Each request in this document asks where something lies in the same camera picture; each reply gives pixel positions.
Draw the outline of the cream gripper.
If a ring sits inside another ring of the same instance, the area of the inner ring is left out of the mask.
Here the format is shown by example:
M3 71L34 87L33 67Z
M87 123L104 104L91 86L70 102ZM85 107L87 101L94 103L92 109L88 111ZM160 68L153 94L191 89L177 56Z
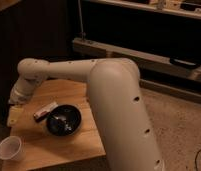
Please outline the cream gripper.
M7 126L12 127L14 126L20 115L23 113L23 107L20 105L14 105L9 108L9 114L7 118Z

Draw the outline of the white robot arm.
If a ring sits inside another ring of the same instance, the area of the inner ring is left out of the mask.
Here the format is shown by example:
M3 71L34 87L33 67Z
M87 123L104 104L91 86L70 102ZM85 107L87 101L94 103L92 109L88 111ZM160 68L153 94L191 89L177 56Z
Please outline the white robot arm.
M84 82L111 171L166 171L140 89L140 72L127 58L48 62L26 58L9 102L28 103L47 78Z

